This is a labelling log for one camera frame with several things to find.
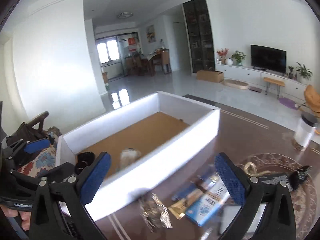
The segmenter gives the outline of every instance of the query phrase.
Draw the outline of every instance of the potted plant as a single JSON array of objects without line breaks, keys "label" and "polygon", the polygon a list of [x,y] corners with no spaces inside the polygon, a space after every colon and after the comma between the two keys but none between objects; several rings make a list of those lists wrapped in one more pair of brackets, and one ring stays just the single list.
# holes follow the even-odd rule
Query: potted plant
[{"label": "potted plant", "polygon": [[290,73],[289,73],[289,75],[288,75],[288,78],[292,79],[292,78],[293,78],[293,73],[292,73],[292,71],[293,71],[294,67],[288,66],[288,68],[290,69]]},{"label": "potted plant", "polygon": [[227,56],[227,54],[228,54],[228,51],[229,51],[229,49],[223,49],[223,48],[221,48],[221,50],[218,50],[218,51],[217,51],[219,60],[222,61],[222,64],[225,64],[225,63],[226,63],[226,56]]},{"label": "potted plant", "polygon": [[246,56],[247,55],[245,55],[243,52],[236,50],[236,52],[232,54],[231,58],[236,60],[237,66],[242,66],[242,61],[245,59]]},{"label": "potted plant", "polygon": [[311,80],[312,77],[312,72],[310,71],[310,69],[307,69],[306,66],[303,64],[303,66],[301,66],[301,64],[299,62],[297,62],[298,66],[298,72],[300,72],[300,83],[307,85],[308,82]]}]

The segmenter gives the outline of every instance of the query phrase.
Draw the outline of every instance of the white tv cabinet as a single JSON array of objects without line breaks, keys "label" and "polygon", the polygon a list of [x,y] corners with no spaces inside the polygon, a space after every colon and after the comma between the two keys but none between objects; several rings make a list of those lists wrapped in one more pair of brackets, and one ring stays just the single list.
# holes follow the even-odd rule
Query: white tv cabinet
[{"label": "white tv cabinet", "polygon": [[[244,66],[229,66],[229,65],[216,65],[216,71],[224,73],[225,79],[234,79],[247,82],[250,86],[259,87],[265,93],[266,82],[263,81],[264,77],[281,80],[284,82],[285,87],[281,88],[280,96],[292,99],[296,102],[304,101],[304,90],[306,85],[303,85],[295,80],[278,74],[252,69]],[[269,92],[276,94],[276,85],[270,87]]]}]

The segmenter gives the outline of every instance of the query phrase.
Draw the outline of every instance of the oval beige mat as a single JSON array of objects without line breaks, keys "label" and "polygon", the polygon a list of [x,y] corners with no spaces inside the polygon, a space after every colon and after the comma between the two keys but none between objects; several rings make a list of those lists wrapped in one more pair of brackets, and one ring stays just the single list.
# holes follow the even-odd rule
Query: oval beige mat
[{"label": "oval beige mat", "polygon": [[238,88],[238,89],[248,89],[249,84],[243,81],[239,80],[233,80],[233,79],[225,79],[223,81],[223,84],[228,87]]}]

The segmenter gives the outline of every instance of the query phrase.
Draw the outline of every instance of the red sign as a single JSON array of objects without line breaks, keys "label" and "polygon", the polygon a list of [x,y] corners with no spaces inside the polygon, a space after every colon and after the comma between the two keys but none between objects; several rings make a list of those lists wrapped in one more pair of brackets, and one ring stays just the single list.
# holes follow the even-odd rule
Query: red sign
[{"label": "red sign", "polygon": [[129,45],[134,45],[134,44],[136,44],[136,41],[134,38],[129,38],[128,43],[129,43]]}]

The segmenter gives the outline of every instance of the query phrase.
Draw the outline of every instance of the wooden bench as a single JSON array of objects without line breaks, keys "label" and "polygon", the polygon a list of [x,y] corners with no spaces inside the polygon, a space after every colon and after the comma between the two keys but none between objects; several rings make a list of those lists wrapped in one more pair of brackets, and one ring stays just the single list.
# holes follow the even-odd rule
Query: wooden bench
[{"label": "wooden bench", "polygon": [[284,87],[284,82],[281,80],[276,80],[273,78],[264,77],[263,80],[267,83],[266,94],[268,94],[269,88],[271,84],[277,85],[277,99],[279,99],[281,87]]}]

